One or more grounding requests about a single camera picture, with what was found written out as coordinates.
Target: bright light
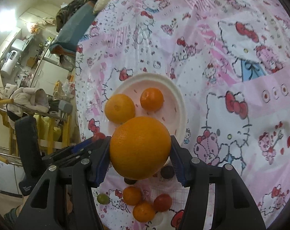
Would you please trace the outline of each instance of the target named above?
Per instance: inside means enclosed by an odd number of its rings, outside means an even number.
[[[15,9],[0,12],[0,31],[12,31],[16,27]]]

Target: orange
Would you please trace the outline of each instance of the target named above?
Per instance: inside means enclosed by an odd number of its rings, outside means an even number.
[[[123,177],[141,180],[153,176],[167,161],[171,137],[160,121],[135,117],[118,126],[110,141],[110,160]]]
[[[126,187],[123,190],[124,202],[129,206],[135,206],[142,200],[142,192],[137,187]]]
[[[132,211],[133,217],[139,222],[147,222],[155,217],[155,210],[147,201],[136,205]]]
[[[135,106],[131,98],[125,94],[115,94],[105,105],[107,119],[121,124],[135,116]]]
[[[163,102],[163,94],[158,88],[147,88],[141,94],[140,103],[146,111],[155,112],[159,110]]]

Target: red tomato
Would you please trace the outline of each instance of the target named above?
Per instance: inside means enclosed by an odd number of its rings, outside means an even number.
[[[173,200],[168,194],[160,194],[154,200],[154,209],[158,212],[165,212],[170,209],[172,204]]]
[[[98,139],[105,139],[105,138],[106,138],[105,134],[98,132],[98,133],[95,133],[94,136],[92,136],[92,142],[95,142]]]

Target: hello kitty print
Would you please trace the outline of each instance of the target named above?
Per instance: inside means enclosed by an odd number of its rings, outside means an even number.
[[[290,18],[278,0],[111,0],[76,48],[76,104],[83,140],[109,133],[104,107],[139,73],[167,76],[188,113],[181,147],[208,165],[230,163],[268,227],[290,198]],[[156,173],[135,186],[173,204],[137,222],[124,179],[109,165],[95,190],[110,203],[97,212],[110,230],[178,229],[188,189]],[[214,189],[204,229],[211,229]]]

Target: silver bolt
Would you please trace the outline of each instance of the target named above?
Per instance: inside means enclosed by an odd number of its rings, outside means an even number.
[[[233,166],[231,164],[226,164],[225,169],[226,170],[232,170]]]
[[[81,160],[81,163],[82,164],[88,164],[89,163],[89,159],[84,158],[84,159]]]
[[[199,164],[201,161],[199,160],[199,158],[197,158],[197,157],[193,157],[193,158],[191,159],[191,162],[194,163],[194,164]]]
[[[51,165],[48,168],[49,171],[55,171],[56,169],[57,169],[57,167],[55,165]]]

